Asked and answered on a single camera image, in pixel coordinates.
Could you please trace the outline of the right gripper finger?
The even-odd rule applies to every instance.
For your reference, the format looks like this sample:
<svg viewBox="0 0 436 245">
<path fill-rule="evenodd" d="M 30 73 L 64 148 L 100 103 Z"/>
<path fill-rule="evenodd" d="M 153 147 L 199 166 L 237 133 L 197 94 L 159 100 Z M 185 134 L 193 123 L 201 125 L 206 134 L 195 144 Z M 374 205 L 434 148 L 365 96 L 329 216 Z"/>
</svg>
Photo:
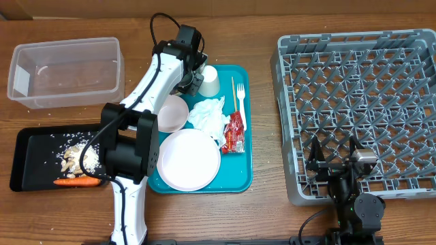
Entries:
<svg viewBox="0 0 436 245">
<path fill-rule="evenodd" d="M 349 139 L 349 157 L 353 160 L 363 160 L 365 157 L 365 147 L 357 140 L 356 136 L 351 136 Z"/>
<path fill-rule="evenodd" d="M 311 140 L 311 151 L 309 154 L 308 162 L 311 163 L 312 161 L 325 161 L 322 147 L 317 136 L 314 136 Z"/>
</svg>

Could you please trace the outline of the pink bowl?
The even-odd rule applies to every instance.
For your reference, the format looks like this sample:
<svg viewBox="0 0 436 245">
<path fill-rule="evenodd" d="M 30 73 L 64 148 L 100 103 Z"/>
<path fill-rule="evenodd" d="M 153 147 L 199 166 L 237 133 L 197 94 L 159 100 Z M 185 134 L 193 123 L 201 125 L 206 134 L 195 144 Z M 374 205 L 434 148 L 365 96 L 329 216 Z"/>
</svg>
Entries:
<svg viewBox="0 0 436 245">
<path fill-rule="evenodd" d="M 163 133 L 174 133 L 185 126 L 189 116 L 187 103 L 176 95 L 169 95 L 160 109 L 158 129 Z"/>
</svg>

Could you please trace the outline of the food scraps pile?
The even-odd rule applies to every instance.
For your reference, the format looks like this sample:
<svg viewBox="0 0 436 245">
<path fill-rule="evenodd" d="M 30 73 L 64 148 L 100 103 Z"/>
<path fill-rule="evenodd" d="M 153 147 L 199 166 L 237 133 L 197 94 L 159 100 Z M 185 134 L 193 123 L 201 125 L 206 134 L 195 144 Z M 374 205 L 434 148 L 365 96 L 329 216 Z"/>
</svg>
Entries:
<svg viewBox="0 0 436 245">
<path fill-rule="evenodd" d="M 78 133 L 62 133 L 52 134 L 52 140 L 60 140 L 55 144 L 52 155 L 54 164 L 60 167 L 61 175 L 64 178 L 77 178 L 84 176 L 80 168 L 80 156 L 84 147 L 95 135 L 94 132 L 78 132 Z M 82 164 L 84 168 L 91 174 L 96 174 L 102 169 L 99 162 L 99 144 L 92 143 L 83 156 Z"/>
</svg>

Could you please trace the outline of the orange carrot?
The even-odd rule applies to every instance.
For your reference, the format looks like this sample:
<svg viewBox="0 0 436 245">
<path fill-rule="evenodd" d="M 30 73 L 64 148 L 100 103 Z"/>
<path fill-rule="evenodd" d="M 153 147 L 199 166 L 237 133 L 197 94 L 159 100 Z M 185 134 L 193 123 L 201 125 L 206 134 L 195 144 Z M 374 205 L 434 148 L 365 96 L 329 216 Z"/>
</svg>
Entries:
<svg viewBox="0 0 436 245">
<path fill-rule="evenodd" d="M 58 179 L 55 180 L 53 183 L 58 186 L 92 187 L 98 186 L 101 183 L 101 180 L 97 178 L 83 176 L 77 178 Z"/>
</svg>

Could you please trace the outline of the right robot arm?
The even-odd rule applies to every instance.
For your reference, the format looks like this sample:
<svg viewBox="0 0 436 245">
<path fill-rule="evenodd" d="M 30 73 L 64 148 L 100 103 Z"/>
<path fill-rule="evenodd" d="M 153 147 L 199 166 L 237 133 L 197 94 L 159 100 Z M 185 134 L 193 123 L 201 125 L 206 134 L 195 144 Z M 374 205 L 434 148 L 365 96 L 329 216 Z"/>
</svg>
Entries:
<svg viewBox="0 0 436 245">
<path fill-rule="evenodd" d="M 370 148 L 365 148 L 356 137 L 349 139 L 349 156 L 342 163 L 328 162 L 319 140 L 311 140 L 311 151 L 306 169 L 316 173 L 315 180 L 328 184 L 328 195 L 333 207 L 310 216 L 300 227 L 298 242 L 304 244 L 302 231 L 314 218 L 336 211 L 338 227 L 328 229 L 322 237 L 311 238 L 312 244 L 383 244 L 383 238 L 375 235 L 381 229 L 386 208 L 378 196 L 361 193 L 358 179 L 368 176 L 377 165 L 378 158 Z"/>
</svg>

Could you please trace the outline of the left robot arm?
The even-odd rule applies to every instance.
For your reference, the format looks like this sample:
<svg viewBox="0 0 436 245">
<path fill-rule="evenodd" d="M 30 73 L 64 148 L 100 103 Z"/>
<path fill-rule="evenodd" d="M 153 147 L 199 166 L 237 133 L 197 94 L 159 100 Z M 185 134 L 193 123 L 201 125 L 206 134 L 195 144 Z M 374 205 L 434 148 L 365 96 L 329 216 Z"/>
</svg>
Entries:
<svg viewBox="0 0 436 245">
<path fill-rule="evenodd" d="M 115 224 L 111 244 L 146 244 L 144 199 L 147 178 L 159 156 L 157 115 L 172 92 L 194 96 L 204 78 L 207 55 L 201 33 L 181 25 L 175 39 L 153 48 L 152 62 L 135 90 L 101 114 L 99 161 L 114 191 Z"/>
</svg>

